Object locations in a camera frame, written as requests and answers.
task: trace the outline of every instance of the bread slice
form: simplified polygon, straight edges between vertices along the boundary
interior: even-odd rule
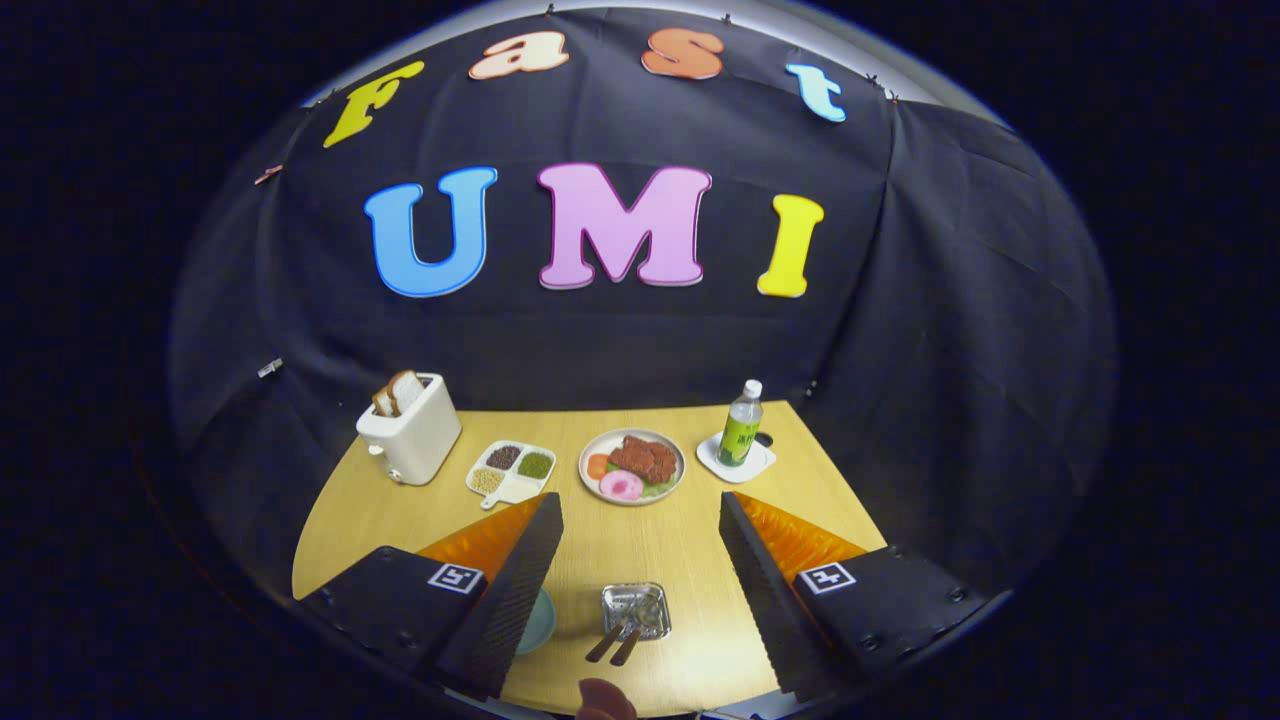
[[[392,393],[385,387],[374,393],[374,411],[384,418],[394,418],[396,409]]]
[[[396,373],[392,382],[388,386],[392,392],[392,406],[398,416],[401,413],[406,413],[413,406],[413,401],[417,400],[422,391],[422,380],[417,379],[413,370],[402,370]]]

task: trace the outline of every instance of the finger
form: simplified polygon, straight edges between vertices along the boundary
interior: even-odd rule
[[[582,693],[582,707],[607,712],[613,720],[636,720],[635,706],[617,685],[599,678],[586,678],[579,682]]]

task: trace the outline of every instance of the yellow letter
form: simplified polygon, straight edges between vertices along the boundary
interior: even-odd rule
[[[329,137],[324,138],[324,146],[332,147],[343,140],[356,135],[374,122],[367,115],[369,110],[378,110],[390,101],[399,88],[399,78],[411,78],[422,72],[422,60],[410,63],[398,70],[392,70],[374,82],[365,83],[351,91],[347,96],[347,106],[338,118],[338,127],[333,128]]]
[[[773,199],[773,209],[780,218],[778,240],[773,243],[769,270],[760,275],[755,288],[762,295],[800,297],[809,287],[804,279],[804,261],[809,258],[813,227],[822,222],[826,213],[822,205],[799,195],[778,195]]]
[[[559,32],[531,32],[503,40],[484,51],[488,58],[471,67],[472,79],[490,79],[509,76],[516,70],[532,73],[549,70],[566,60],[564,35]]]

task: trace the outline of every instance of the light blue letter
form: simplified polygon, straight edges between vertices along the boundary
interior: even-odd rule
[[[845,111],[831,104],[831,94],[840,95],[840,86],[813,65],[787,65],[787,72],[800,78],[800,97],[810,110],[833,123],[845,122]]]
[[[392,186],[365,201],[365,214],[374,220],[374,261],[387,287],[435,297],[475,279],[485,255],[484,191],[495,182],[494,168],[465,168],[440,178],[440,192],[453,206],[453,252],[439,263],[424,263],[413,251],[413,205],[422,199],[422,186]]]

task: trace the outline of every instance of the steak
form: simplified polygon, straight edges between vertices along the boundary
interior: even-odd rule
[[[609,454],[609,462],[640,477],[645,484],[660,486],[676,471],[676,454],[660,442],[625,436],[622,447]]]

